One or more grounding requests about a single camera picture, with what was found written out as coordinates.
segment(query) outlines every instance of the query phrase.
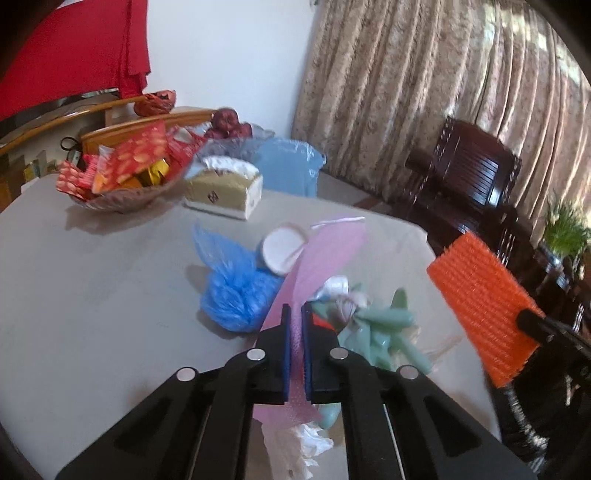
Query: logo on tissue box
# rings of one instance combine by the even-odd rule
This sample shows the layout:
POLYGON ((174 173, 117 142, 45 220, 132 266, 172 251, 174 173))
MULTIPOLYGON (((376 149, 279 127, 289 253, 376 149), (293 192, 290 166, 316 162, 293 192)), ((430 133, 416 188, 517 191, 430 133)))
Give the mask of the logo on tissue box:
POLYGON ((212 203, 216 203, 220 199, 220 197, 217 196, 217 193, 214 190, 207 194, 207 198, 212 203))

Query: red cloth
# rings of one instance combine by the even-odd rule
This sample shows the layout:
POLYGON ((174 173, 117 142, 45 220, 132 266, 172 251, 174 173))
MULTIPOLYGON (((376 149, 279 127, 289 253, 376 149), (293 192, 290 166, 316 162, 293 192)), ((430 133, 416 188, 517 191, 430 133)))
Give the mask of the red cloth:
POLYGON ((150 72, 147 13, 148 0, 84 0, 52 12, 0 82, 0 119, 94 90, 141 95, 150 72))

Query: white round lid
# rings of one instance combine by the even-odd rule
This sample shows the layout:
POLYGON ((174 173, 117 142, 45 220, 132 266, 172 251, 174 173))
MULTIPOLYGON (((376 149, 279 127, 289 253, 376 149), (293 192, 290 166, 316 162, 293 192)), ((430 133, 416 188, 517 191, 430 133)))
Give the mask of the white round lid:
POLYGON ((284 223, 263 239, 262 259, 275 275, 285 277, 307 242, 308 235, 303 228, 292 223, 284 223))

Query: red apple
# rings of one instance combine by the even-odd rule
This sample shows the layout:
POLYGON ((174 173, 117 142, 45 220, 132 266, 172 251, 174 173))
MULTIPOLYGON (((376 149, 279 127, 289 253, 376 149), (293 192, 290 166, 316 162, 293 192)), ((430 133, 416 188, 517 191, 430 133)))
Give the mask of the red apple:
POLYGON ((240 125, 238 114, 232 108, 220 108, 213 114, 212 125, 223 132, 234 130, 240 125))
POLYGON ((205 138, 212 138, 213 140, 223 140, 224 138, 228 138, 228 134, 226 132, 222 132, 217 128, 210 128, 203 136, 205 138))
POLYGON ((234 130, 230 130, 229 138, 252 138, 252 125, 238 125, 234 130))

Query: beige curtain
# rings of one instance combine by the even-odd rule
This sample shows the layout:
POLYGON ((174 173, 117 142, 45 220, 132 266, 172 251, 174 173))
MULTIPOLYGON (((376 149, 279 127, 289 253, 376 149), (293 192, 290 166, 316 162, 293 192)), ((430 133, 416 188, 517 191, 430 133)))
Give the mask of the beige curtain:
POLYGON ((591 92, 564 43, 522 0, 324 0, 293 137, 328 171, 392 199, 413 146, 447 115, 519 155, 512 201, 543 232, 556 191, 591 212, 591 92))

